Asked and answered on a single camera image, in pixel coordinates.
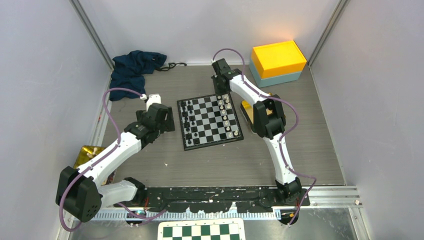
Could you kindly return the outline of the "green checkered calibration board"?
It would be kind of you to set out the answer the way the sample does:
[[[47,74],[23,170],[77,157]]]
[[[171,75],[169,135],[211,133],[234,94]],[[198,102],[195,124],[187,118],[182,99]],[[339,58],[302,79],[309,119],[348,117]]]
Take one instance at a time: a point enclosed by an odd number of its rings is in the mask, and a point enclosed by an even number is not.
[[[245,240],[242,218],[219,218],[161,222],[158,240]]]

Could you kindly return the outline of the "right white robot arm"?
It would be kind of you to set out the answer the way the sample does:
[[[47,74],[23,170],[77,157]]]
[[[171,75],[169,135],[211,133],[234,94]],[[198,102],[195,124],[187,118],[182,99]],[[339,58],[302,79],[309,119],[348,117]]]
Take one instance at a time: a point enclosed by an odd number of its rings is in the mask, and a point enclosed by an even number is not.
[[[224,95],[234,92],[253,109],[255,133],[264,140],[273,162],[279,202],[286,206],[295,200],[301,203],[305,193],[285,146],[286,119],[282,103],[276,95],[267,94],[251,84],[239,69],[231,69],[225,59],[214,61],[211,66],[214,70],[211,79],[215,93]]]

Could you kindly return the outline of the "gold tin with brown pieces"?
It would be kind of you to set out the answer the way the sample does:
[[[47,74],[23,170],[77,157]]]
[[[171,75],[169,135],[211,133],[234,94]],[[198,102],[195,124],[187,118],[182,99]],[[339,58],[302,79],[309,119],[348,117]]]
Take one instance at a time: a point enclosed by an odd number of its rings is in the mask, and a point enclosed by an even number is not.
[[[94,157],[96,157],[98,154],[100,154],[105,148],[101,146],[93,146],[93,145],[83,145],[78,153],[78,156],[76,158],[76,161],[73,165],[74,169],[77,169],[80,165],[83,165],[87,163],[88,161],[92,160]],[[116,175],[116,170],[113,171],[107,179],[103,181],[101,184],[103,185],[109,185],[112,184]]]

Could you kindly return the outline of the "dark blue cloth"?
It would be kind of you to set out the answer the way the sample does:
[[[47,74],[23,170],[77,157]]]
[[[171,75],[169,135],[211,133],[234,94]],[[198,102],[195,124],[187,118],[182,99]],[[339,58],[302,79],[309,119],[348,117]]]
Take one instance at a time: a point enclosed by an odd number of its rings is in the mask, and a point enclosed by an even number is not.
[[[167,60],[165,54],[159,52],[134,50],[126,55],[115,56],[114,70],[109,87],[130,89],[145,94],[146,74],[152,74],[162,67]]]

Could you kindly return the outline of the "orange and teal box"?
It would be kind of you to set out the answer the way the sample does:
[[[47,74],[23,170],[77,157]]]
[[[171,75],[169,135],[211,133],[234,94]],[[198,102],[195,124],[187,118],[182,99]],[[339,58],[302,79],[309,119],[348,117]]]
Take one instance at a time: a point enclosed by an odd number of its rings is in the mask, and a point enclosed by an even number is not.
[[[259,88],[296,81],[307,59],[293,40],[255,46],[249,69]]]

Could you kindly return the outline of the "gold tin tray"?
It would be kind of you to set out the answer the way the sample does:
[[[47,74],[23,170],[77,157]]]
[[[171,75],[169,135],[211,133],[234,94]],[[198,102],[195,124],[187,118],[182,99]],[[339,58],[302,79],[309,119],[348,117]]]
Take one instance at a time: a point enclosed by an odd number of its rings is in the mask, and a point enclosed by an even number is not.
[[[271,97],[280,98],[277,94],[271,95],[272,94],[271,92],[269,92],[268,94],[270,94]],[[253,107],[246,100],[243,100],[240,103],[240,109],[241,109],[241,112],[242,112],[248,126],[250,127],[251,132],[253,134],[257,134],[255,127],[254,127]],[[270,108],[267,108],[266,113],[267,113],[268,117],[270,117],[273,114],[273,110],[271,110]]]

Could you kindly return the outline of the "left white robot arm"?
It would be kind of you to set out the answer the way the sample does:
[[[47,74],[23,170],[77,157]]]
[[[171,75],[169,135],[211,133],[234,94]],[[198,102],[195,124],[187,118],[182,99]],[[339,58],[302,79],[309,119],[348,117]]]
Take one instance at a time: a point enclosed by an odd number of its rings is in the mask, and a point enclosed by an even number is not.
[[[100,209],[119,203],[141,206],[146,187],[133,177],[103,184],[127,159],[152,144],[160,135],[175,130],[170,106],[152,103],[136,112],[137,120],[124,128],[119,137],[101,153],[77,168],[67,166],[59,176],[55,202],[81,222],[90,221]]]

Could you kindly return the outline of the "black and white chessboard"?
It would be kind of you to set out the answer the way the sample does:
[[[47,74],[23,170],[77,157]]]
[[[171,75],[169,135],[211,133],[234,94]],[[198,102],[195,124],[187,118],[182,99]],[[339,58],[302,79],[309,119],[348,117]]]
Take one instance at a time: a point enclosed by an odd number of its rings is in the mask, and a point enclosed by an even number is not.
[[[229,103],[225,103],[224,95],[229,96]],[[226,115],[221,113],[219,95],[216,94],[180,99],[176,102],[185,151],[244,139],[232,97],[230,94],[224,95],[221,95],[221,101],[223,101],[222,106],[226,110]],[[185,108],[181,107],[181,102],[185,102]],[[227,109],[227,104],[231,105],[231,109]],[[234,136],[235,131],[238,131],[238,136]]]

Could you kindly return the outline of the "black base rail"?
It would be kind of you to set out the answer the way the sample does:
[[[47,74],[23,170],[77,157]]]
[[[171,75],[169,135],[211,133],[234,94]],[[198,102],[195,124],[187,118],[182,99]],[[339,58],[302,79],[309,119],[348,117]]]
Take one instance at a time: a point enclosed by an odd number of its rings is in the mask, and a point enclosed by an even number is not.
[[[279,195],[275,186],[220,186],[220,187],[147,187],[141,197],[123,204],[127,207],[147,208],[154,212],[227,213],[232,205],[236,212],[270,213],[273,207],[296,208],[306,189],[288,198]]]

